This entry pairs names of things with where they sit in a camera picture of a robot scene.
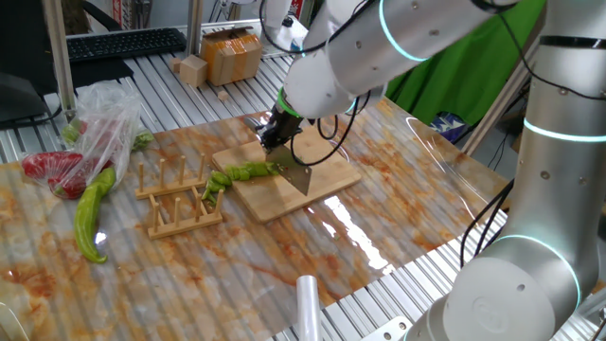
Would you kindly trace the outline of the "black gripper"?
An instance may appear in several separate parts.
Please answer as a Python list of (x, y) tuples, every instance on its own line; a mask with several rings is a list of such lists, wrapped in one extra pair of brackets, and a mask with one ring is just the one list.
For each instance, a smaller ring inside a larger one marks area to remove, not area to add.
[(257, 135), (263, 149), (270, 153), (277, 146), (287, 144), (302, 132), (299, 128), (301, 121), (301, 117), (273, 108), (268, 123), (257, 127)]

